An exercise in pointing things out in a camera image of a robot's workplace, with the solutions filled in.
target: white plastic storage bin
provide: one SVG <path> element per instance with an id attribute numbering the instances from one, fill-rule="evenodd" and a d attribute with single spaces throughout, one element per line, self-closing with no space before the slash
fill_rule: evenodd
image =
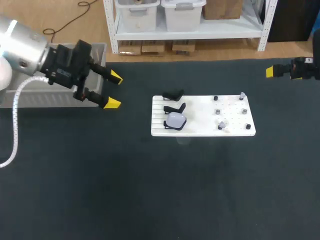
<path id="1" fill-rule="evenodd" d="M 156 30 L 159 4 L 160 0 L 115 0 L 125 29 L 133 33 Z"/>
<path id="2" fill-rule="evenodd" d="M 168 32 L 196 31 L 206 0 L 161 0 Z"/>

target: white cable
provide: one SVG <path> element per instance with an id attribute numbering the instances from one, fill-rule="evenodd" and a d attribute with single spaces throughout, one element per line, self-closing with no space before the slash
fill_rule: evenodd
<path id="1" fill-rule="evenodd" d="M 28 83 L 31 83 L 33 81 L 40 81 L 40 82 L 48 83 L 49 79 L 44 76 L 32 76 L 32 77 L 29 77 L 27 80 L 23 81 L 19 85 L 18 89 L 16 90 L 16 92 L 14 94 L 14 98 L 13 98 L 13 107 L 12 107 L 13 150 L 12 150 L 12 153 L 11 153 L 11 156 L 9 157 L 9 159 L 7 161 L 5 161 L 4 163 L 0 164 L 0 168 L 3 168 L 5 166 L 9 165 L 13 161 L 13 159 L 15 159 L 15 157 L 16 157 L 17 150 L 18 150 L 18 101 L 19 101 L 20 94 L 21 94 L 22 90 L 24 89 L 24 87 Z"/>

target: white metal shelving unit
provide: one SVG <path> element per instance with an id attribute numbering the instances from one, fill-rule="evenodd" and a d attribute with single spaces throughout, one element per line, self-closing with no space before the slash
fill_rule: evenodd
<path id="1" fill-rule="evenodd" d="M 204 20 L 197 31 L 168 32 L 165 13 L 158 7 L 157 27 L 150 32 L 126 32 L 119 12 L 114 16 L 114 0 L 103 0 L 112 52 L 118 52 L 118 41 L 123 40 L 189 40 L 260 38 L 258 51 L 264 51 L 278 0 L 266 0 L 265 20 L 262 24 L 255 0 L 244 0 L 240 19 Z"/>

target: gray plastic bin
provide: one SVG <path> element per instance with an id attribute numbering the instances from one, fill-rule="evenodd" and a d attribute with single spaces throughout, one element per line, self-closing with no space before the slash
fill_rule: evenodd
<path id="1" fill-rule="evenodd" d="M 68 48 L 73 48 L 74 44 L 63 44 Z M 101 66 L 106 65 L 106 50 L 107 44 L 105 43 L 93 43 L 91 50 L 91 57 L 96 63 Z M 37 72 L 36 76 L 44 76 L 43 73 Z M 13 72 L 12 80 L 9 87 L 6 90 L 4 100 L 0 108 L 12 108 L 15 92 L 18 86 L 30 76 Z M 101 93 L 103 85 L 103 79 L 100 75 L 93 71 L 90 71 L 89 76 L 86 79 L 85 87 L 90 91 Z M 97 107 L 98 105 L 88 101 L 83 102 L 73 98 L 74 89 L 68 89 L 60 86 L 56 83 L 49 85 L 44 82 L 34 81 L 29 83 L 22 91 L 19 98 L 19 108 L 63 108 L 63 107 Z"/>

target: black floor mat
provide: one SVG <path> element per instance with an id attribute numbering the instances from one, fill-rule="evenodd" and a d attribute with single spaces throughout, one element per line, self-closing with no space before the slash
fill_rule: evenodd
<path id="1" fill-rule="evenodd" d="M 286 59 L 112 63 L 117 110 L 19 109 L 0 169 L 3 240 L 317 240 L 320 81 L 266 79 Z M 249 97 L 256 136 L 151 136 L 152 96 Z M 0 157 L 12 150 L 0 111 Z"/>

